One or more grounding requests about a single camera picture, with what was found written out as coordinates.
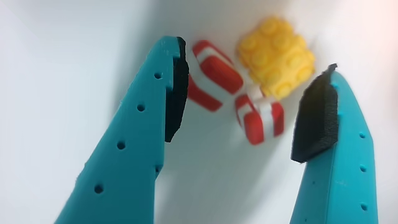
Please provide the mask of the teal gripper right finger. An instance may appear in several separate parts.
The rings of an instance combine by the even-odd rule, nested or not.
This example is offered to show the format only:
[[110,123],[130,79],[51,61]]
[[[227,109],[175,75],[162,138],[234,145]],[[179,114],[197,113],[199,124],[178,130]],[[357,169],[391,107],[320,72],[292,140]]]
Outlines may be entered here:
[[377,223],[374,144],[356,97],[331,64],[304,91],[290,158],[305,164],[291,223]]

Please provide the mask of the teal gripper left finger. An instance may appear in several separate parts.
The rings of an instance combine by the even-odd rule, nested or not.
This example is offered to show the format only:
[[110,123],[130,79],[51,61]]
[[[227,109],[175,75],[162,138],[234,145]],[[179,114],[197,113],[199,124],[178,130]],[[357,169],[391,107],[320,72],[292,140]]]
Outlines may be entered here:
[[181,37],[165,36],[152,47],[57,223],[154,222],[164,147],[181,125],[187,100],[185,46]]

